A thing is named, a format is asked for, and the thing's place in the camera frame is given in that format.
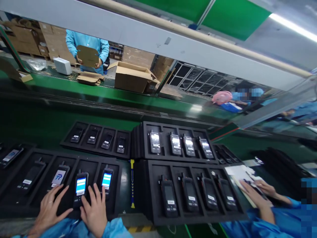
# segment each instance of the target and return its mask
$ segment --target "pallet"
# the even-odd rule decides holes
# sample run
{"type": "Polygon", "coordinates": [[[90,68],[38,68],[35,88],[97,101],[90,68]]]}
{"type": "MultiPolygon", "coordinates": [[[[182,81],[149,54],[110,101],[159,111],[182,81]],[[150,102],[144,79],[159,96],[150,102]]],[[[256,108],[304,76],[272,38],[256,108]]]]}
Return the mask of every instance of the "pallet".
{"type": "Polygon", "coordinates": [[[28,55],[28,56],[31,56],[32,58],[45,59],[46,61],[50,60],[50,58],[48,56],[43,56],[43,55],[34,55],[34,54],[31,54],[31,53],[25,53],[25,52],[19,52],[19,51],[18,51],[18,54],[20,56],[28,55]]]}
{"type": "Polygon", "coordinates": [[[70,63],[70,66],[74,67],[74,68],[80,68],[80,64],[79,63],[70,63]]]}

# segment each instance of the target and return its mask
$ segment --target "black case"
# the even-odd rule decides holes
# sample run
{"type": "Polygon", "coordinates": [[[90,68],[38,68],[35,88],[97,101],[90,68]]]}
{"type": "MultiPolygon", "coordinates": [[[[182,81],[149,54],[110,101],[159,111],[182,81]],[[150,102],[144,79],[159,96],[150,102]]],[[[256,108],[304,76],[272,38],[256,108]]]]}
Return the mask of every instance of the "black case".
{"type": "Polygon", "coordinates": [[[159,160],[140,160],[134,163],[134,202],[137,209],[153,222],[154,225],[180,225],[196,223],[215,223],[231,220],[248,220],[248,216],[241,206],[238,195],[233,188],[228,174],[223,166],[184,163],[159,160]],[[215,184],[214,172],[221,178],[228,180],[234,199],[237,204],[237,211],[229,211],[224,206],[219,190],[215,184]],[[182,183],[178,179],[182,173],[186,177],[192,178],[198,200],[198,212],[188,212],[184,203],[184,192],[182,183]],[[203,194],[200,187],[201,181],[198,177],[204,173],[206,178],[213,181],[215,195],[219,210],[209,210],[205,207],[203,194]],[[164,175],[165,179],[171,180],[175,189],[175,198],[179,216],[176,218],[167,218],[164,214],[163,204],[161,202],[161,186],[158,180],[164,175]]]}
{"type": "Polygon", "coordinates": [[[64,146],[67,148],[85,151],[88,153],[94,153],[94,154],[103,155],[103,156],[110,155],[114,157],[120,157],[123,159],[130,159],[130,147],[131,147],[130,144],[131,144],[130,131],[117,130],[111,127],[105,127],[98,124],[89,124],[89,123],[79,122],[79,121],[76,121],[74,123],[74,125],[68,131],[65,138],[60,142],[61,146],[64,146]],[[82,134],[79,143],[71,143],[70,139],[77,127],[84,128],[85,131],[82,134]],[[91,130],[98,130],[95,144],[87,143],[91,130]],[[107,133],[111,133],[114,137],[112,138],[109,149],[106,150],[106,149],[103,149],[101,145],[107,133]],[[125,138],[125,149],[123,154],[117,153],[118,140],[120,137],[125,138]]]}
{"type": "Polygon", "coordinates": [[[213,148],[213,144],[208,138],[208,133],[204,129],[197,129],[191,127],[175,126],[169,124],[162,124],[156,122],[142,122],[139,126],[135,127],[132,131],[132,147],[134,148],[131,153],[131,158],[133,159],[153,159],[153,160],[169,160],[169,161],[182,161],[182,162],[196,162],[196,163],[210,163],[218,164],[217,155],[213,148]],[[160,141],[160,154],[151,153],[151,142],[150,142],[150,132],[159,133],[160,141]],[[171,152],[171,133],[178,135],[181,143],[182,155],[174,155],[171,152]],[[194,157],[187,157],[185,150],[185,145],[183,141],[183,135],[191,137],[193,140],[193,145],[195,149],[194,157]],[[214,155],[214,159],[205,159],[200,150],[199,138],[207,139],[210,148],[214,155]]]}
{"type": "MultiPolygon", "coordinates": [[[[64,184],[64,187],[69,185],[69,189],[61,200],[57,215],[73,207],[75,177],[78,170],[81,169],[83,172],[89,173],[88,184],[93,186],[94,183],[100,181],[102,172],[106,164],[108,164],[108,168],[114,170],[114,175],[111,181],[112,193],[109,200],[106,201],[107,219],[112,220],[116,218],[119,212],[119,203],[116,201],[119,199],[122,173],[122,165],[120,162],[115,158],[78,156],[42,149],[30,150],[15,166],[14,171],[8,175],[7,179],[0,181],[0,218],[36,217],[40,211],[41,200],[46,195],[47,188],[52,182],[52,177],[62,161],[65,161],[65,164],[70,166],[70,172],[64,184]],[[16,193],[16,186],[32,167],[34,161],[40,157],[42,157],[41,161],[47,164],[44,172],[37,183],[34,184],[30,193],[25,196],[19,195],[16,193]]],[[[79,219],[80,210],[75,209],[68,217],[79,219]]]]}

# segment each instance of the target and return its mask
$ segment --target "flattened cardboard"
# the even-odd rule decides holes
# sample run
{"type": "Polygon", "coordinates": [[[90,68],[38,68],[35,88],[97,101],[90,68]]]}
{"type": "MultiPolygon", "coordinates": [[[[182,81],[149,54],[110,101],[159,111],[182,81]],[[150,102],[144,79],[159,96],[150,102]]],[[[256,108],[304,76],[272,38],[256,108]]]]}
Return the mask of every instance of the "flattened cardboard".
{"type": "Polygon", "coordinates": [[[137,93],[151,93],[159,83],[147,68],[124,62],[115,62],[108,67],[109,73],[115,72],[115,88],[137,93]]]}
{"type": "Polygon", "coordinates": [[[99,54],[96,49],[87,46],[77,46],[77,56],[83,61],[83,65],[87,67],[95,67],[99,63],[99,54]]]}
{"type": "Polygon", "coordinates": [[[92,86],[98,86],[100,85],[101,81],[104,80],[104,76],[98,73],[92,73],[92,72],[79,72],[79,76],[76,78],[79,83],[92,85],[92,86]]]}

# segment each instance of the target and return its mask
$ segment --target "open cardboard box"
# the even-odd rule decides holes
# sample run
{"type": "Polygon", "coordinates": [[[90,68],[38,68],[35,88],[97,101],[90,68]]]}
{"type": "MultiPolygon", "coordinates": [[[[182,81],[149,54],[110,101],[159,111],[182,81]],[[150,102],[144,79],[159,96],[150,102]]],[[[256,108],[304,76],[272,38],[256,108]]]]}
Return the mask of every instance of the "open cardboard box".
{"type": "Polygon", "coordinates": [[[159,83],[147,68],[124,62],[115,62],[108,67],[108,74],[115,73],[115,88],[137,93],[152,93],[159,83]]]}

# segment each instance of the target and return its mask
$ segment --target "hand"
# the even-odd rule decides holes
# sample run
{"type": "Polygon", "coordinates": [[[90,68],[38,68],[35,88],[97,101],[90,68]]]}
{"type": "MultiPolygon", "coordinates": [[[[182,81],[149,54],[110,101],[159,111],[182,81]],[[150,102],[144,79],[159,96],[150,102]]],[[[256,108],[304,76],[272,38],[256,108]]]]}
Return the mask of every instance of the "hand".
{"type": "Polygon", "coordinates": [[[70,208],[67,211],[65,211],[62,215],[56,216],[59,203],[69,188],[69,186],[64,188],[63,191],[57,196],[57,198],[54,201],[56,193],[62,187],[63,184],[60,186],[56,186],[44,196],[44,198],[41,201],[40,213],[37,216],[34,226],[30,230],[28,237],[36,238],[41,236],[47,229],[66,218],[68,214],[70,214],[73,211],[73,209],[70,208]]]}
{"type": "Polygon", "coordinates": [[[267,209],[270,208],[270,202],[265,200],[260,194],[258,194],[249,184],[245,181],[240,180],[240,184],[243,188],[240,187],[242,191],[244,191],[249,198],[254,202],[258,209],[267,209]]]}
{"type": "Polygon", "coordinates": [[[247,102],[242,102],[242,101],[235,101],[235,103],[239,105],[248,105],[247,102]]]}
{"type": "Polygon", "coordinates": [[[256,186],[261,189],[261,191],[265,194],[268,195],[272,198],[276,197],[276,191],[275,188],[271,185],[268,185],[265,181],[263,180],[255,180],[254,182],[256,186]]]}
{"type": "Polygon", "coordinates": [[[83,61],[80,58],[78,58],[78,55],[76,55],[76,58],[80,64],[83,64],[83,61]]]}
{"type": "Polygon", "coordinates": [[[97,184],[94,183],[93,187],[95,189],[94,194],[92,188],[88,186],[88,191],[90,194],[91,206],[87,202],[87,199],[82,196],[82,202],[84,207],[80,207],[80,217],[88,227],[88,229],[93,233],[96,238],[101,238],[103,232],[107,225],[106,216],[106,194],[105,187],[102,186],[102,198],[100,196],[97,184]]]}
{"type": "Polygon", "coordinates": [[[99,58],[99,63],[95,64],[95,68],[100,68],[100,66],[102,65],[102,60],[99,58]]]}

